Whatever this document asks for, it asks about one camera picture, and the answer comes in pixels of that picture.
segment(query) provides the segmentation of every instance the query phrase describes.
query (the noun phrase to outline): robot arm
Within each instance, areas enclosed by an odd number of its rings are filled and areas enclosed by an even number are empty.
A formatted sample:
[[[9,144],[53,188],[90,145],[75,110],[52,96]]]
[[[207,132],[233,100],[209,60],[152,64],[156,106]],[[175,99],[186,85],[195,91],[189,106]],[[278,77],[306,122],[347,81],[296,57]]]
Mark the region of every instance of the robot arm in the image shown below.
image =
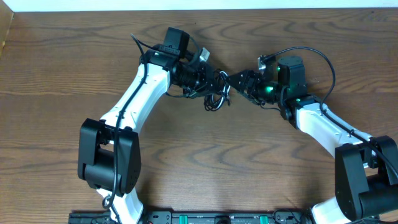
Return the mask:
[[[277,103],[285,120],[317,140],[336,159],[336,197],[312,208],[315,223],[349,223],[398,209],[398,176],[392,170],[398,169],[394,140],[356,130],[326,104],[321,113],[321,101],[307,92],[300,57],[282,57],[276,68],[274,64],[275,57],[262,56],[259,72],[244,70],[231,75],[228,83],[255,105]],[[392,167],[381,157],[388,158]],[[378,168],[378,174],[366,177],[365,167]]]
[[[101,148],[113,144],[118,132],[117,189],[111,207],[111,218],[121,223],[137,223],[143,205],[134,188],[141,171],[139,132],[157,100],[167,92],[171,84],[183,89],[184,97],[207,97],[206,108],[217,110],[227,98],[229,87],[217,77],[225,79],[226,73],[215,70],[207,59],[209,52],[187,50],[190,36],[184,31],[169,28],[162,45],[151,47],[140,58],[137,75],[116,105],[99,121],[87,119],[80,129],[78,176],[88,182],[104,198],[112,194],[114,183],[114,152]],[[128,103],[132,94],[137,93]],[[213,95],[222,100],[214,101]],[[119,112],[126,105],[118,123]]]

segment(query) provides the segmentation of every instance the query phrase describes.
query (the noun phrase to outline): black cable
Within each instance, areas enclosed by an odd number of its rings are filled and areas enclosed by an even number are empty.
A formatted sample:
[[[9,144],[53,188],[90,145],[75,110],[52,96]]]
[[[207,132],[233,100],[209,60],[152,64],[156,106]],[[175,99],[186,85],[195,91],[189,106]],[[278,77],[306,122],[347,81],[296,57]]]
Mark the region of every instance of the black cable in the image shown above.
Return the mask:
[[[294,215],[294,213],[293,213],[291,210],[287,209],[287,208],[280,208],[280,209],[275,210],[275,211],[272,213],[271,218],[275,221],[276,224],[281,224],[280,222],[278,222],[278,221],[276,220],[276,213],[277,213],[277,212],[280,212],[280,211],[290,212],[290,213],[293,215],[294,220],[295,220],[298,224],[301,224],[301,222],[296,218],[296,216]]]
[[[182,94],[182,95],[178,95],[178,96],[176,96],[176,95],[171,95],[170,93],[165,93],[167,96],[171,96],[171,97],[174,97],[174,98],[186,98],[186,97],[188,97],[188,95],[187,94]]]
[[[135,95],[137,94],[137,92],[139,91],[139,89],[141,88],[141,86],[145,83],[146,78],[147,78],[147,60],[145,57],[145,53],[144,50],[142,49],[139,41],[136,39],[136,37],[133,34],[130,34],[132,39],[136,42],[140,52],[141,52],[141,57],[143,60],[143,64],[144,64],[144,76],[141,79],[141,82],[138,84],[137,88],[134,90],[134,92],[132,93],[132,95],[127,99],[127,101],[125,102],[125,104],[123,105],[122,109],[119,111],[119,115],[118,115],[118,119],[116,120],[116,127],[114,129],[114,139],[113,139],[113,165],[114,165],[114,170],[113,170],[113,189],[112,189],[112,194],[111,196],[105,197],[104,200],[102,201],[102,206],[104,209],[109,209],[112,204],[113,204],[113,200],[116,196],[116,191],[117,191],[117,187],[118,187],[118,144],[119,144],[119,127],[120,127],[120,121],[123,118],[123,114],[126,110],[126,108],[129,106],[129,103],[132,101],[132,99],[135,97]]]
[[[118,213],[118,211],[116,211],[116,208],[114,207],[114,205],[112,205],[111,208],[112,208],[112,211],[113,211],[113,213],[114,213],[114,215],[115,215],[116,220],[118,221],[118,223],[122,224],[122,222],[120,221],[119,213]]]
[[[216,77],[216,81],[217,83],[220,83],[220,81],[223,82],[223,90],[217,93],[217,95],[220,95],[220,97],[216,101],[214,101],[214,94],[205,96],[203,105],[205,106],[206,111],[218,111],[225,102],[227,102],[228,106],[231,105],[228,96],[229,89],[231,87],[226,81],[227,77],[228,74],[226,72],[218,71],[218,76]]]
[[[337,126],[339,126],[341,129],[343,129],[343,130],[345,130],[347,133],[349,133],[350,136],[352,135],[352,136],[358,138],[359,140],[361,140],[363,143],[369,144],[369,146],[370,146],[370,148],[372,149],[372,151],[374,151],[374,152],[376,153],[376,155],[380,158],[380,160],[382,160],[382,161],[386,164],[386,166],[388,166],[388,167],[392,170],[392,172],[394,173],[394,175],[398,178],[398,172],[397,172],[397,170],[396,170],[395,167],[391,164],[391,162],[388,160],[388,158],[385,157],[385,155],[383,155],[380,151],[378,151],[377,149],[375,149],[374,146],[373,146],[372,144],[370,144],[367,140],[365,140],[365,139],[362,138],[361,136],[357,135],[357,134],[355,133],[355,130],[353,130],[353,129],[350,130],[350,129],[346,128],[345,126],[343,126],[342,124],[340,124],[339,122],[337,122],[335,119],[333,119],[331,116],[329,116],[329,115],[327,114],[327,111],[323,109],[323,102],[329,97],[330,93],[333,91],[333,89],[334,89],[334,87],[335,87],[335,84],[336,84],[336,72],[335,72],[335,69],[333,68],[333,65],[331,64],[330,60],[326,57],[325,54],[323,54],[322,52],[320,52],[320,51],[317,50],[317,49],[313,49],[313,48],[310,48],[310,47],[291,47],[291,48],[288,48],[288,49],[285,49],[285,50],[281,50],[280,52],[277,52],[277,53],[274,53],[274,54],[271,54],[271,55],[267,55],[267,56],[264,57],[264,60],[269,60],[270,58],[275,57],[276,55],[280,55],[280,54],[285,53],[285,52],[288,52],[288,51],[290,51],[290,50],[297,50],[297,49],[310,50],[310,51],[312,51],[312,52],[315,52],[315,53],[321,55],[321,56],[326,60],[326,62],[328,63],[328,65],[329,65],[329,67],[330,67],[333,80],[332,80],[332,83],[331,83],[331,86],[330,86],[330,89],[329,89],[328,93],[323,97],[323,99],[321,100],[321,102],[320,102],[320,104],[319,104],[319,109],[320,109],[320,111],[321,111],[321,115],[325,115],[329,120],[331,120],[333,123],[335,123],[335,124],[336,124]]]
[[[262,109],[264,109],[264,110],[277,110],[277,111],[280,112],[280,109],[279,109],[279,108],[266,108],[266,107],[264,107],[264,105],[260,105],[260,107],[261,107]]]
[[[147,47],[147,48],[149,48],[149,49],[153,49],[152,46],[147,45],[147,44],[143,43],[142,41],[140,41],[140,40],[138,40],[138,39],[137,39],[137,41],[139,42],[139,44],[141,44],[141,45],[143,45],[143,46],[145,46],[145,47]]]

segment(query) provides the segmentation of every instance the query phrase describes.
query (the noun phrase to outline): wood grain surface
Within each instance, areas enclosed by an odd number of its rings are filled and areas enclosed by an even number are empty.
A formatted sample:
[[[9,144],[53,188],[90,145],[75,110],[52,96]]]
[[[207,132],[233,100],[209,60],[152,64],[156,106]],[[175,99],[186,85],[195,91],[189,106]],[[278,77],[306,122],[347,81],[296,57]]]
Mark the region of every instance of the wood grain surface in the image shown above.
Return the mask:
[[[156,44],[169,26],[229,73],[287,47],[321,50],[337,72],[329,107],[398,141],[397,9],[18,13],[0,60],[0,223],[66,223],[72,210],[101,210],[100,195],[76,174],[80,126],[132,82],[139,51],[129,34]],[[289,54],[303,57],[310,91],[323,96],[331,84],[323,59]],[[140,135],[145,204],[264,211],[334,196],[334,160],[321,145],[278,112],[231,97],[215,113],[203,99],[159,100]]]

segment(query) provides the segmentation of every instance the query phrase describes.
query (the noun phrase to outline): white wall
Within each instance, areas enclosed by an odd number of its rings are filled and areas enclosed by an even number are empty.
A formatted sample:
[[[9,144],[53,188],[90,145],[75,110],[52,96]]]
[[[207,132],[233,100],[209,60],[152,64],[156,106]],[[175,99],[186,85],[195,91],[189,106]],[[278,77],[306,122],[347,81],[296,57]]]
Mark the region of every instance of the white wall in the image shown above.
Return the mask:
[[[398,7],[398,0],[4,0],[14,12]]]

